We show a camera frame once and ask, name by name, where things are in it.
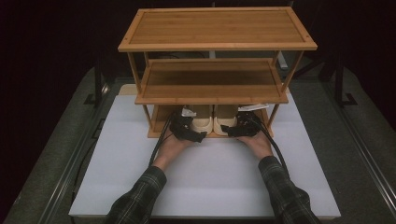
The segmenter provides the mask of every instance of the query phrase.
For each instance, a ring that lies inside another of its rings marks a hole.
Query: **white surface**
[[[282,70],[287,70],[288,69],[288,64],[286,63],[285,57],[283,56],[282,51],[279,52],[279,55],[277,56],[277,62],[279,63],[279,67]]]
[[[273,131],[291,180],[308,192],[318,217],[340,217],[297,107],[288,97],[290,103],[280,106]],[[105,216],[132,188],[146,170],[157,142],[147,138],[148,128],[134,96],[117,96],[69,215]],[[168,168],[167,184],[152,215],[272,217],[258,162],[245,145],[231,138],[194,144]]]

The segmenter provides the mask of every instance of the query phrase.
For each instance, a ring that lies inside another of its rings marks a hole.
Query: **black cable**
[[[179,57],[177,57],[177,56],[174,55],[174,54],[168,54],[167,56],[169,56],[169,58],[176,58],[176,59],[179,59]]]
[[[195,51],[195,52],[200,54],[203,58],[205,58],[205,55],[201,51]]]
[[[171,133],[171,134],[169,134],[168,136],[166,136],[164,139],[163,139],[163,142],[164,141],[166,141],[166,139],[168,139],[170,136],[172,136],[172,135],[174,135],[173,133]]]
[[[274,139],[271,137],[271,135],[269,134],[267,128],[265,127],[265,124],[263,123],[258,123],[253,119],[248,118],[250,121],[252,121],[258,128],[260,128],[260,130],[265,134],[265,136],[268,138],[268,140],[270,141],[271,145],[274,147],[277,156],[279,157],[280,163],[282,164],[283,168],[285,169],[286,175],[288,176],[288,178],[290,178],[289,175],[289,170],[288,167],[286,166],[285,160],[283,159],[282,153],[280,152],[279,147],[277,146],[276,142],[274,141]]]
[[[163,125],[163,131],[161,132],[161,135],[160,135],[160,137],[158,138],[157,144],[155,145],[154,149],[152,150],[151,158],[149,159],[148,166],[150,166],[150,165],[154,162],[155,156],[157,155],[158,149],[160,148],[160,146],[161,146],[161,144],[163,143],[163,141],[166,140],[166,138],[168,138],[169,136],[171,136],[171,135],[169,135],[169,136],[167,136],[165,139],[163,139],[163,136],[164,136],[165,133],[166,133],[166,129],[168,129],[169,124],[170,124],[170,122],[171,122],[171,119],[172,119],[172,117],[173,117],[174,115],[175,115],[175,113],[172,113],[172,114],[169,116],[168,120],[167,120],[167,121],[165,122],[165,124]]]

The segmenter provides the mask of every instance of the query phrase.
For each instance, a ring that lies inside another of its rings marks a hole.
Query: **plaid sleeve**
[[[163,171],[150,166],[134,187],[113,203],[105,223],[149,223],[155,200],[165,183]]]
[[[309,195],[291,182],[276,157],[263,158],[259,169],[270,194],[276,221],[287,224],[320,223],[311,211]]]

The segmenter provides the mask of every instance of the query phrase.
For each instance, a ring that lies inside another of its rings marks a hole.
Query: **human hand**
[[[264,157],[274,155],[271,149],[271,143],[262,131],[252,137],[240,136],[236,137],[236,139],[244,142],[259,160]]]
[[[192,145],[192,143],[193,142],[189,140],[177,139],[168,128],[165,132],[163,143],[158,150],[157,157],[152,165],[165,171],[168,165],[172,163],[186,147]]]

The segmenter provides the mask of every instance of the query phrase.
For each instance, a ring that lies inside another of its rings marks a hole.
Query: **shelf top board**
[[[291,7],[139,9],[120,52],[315,50]]]

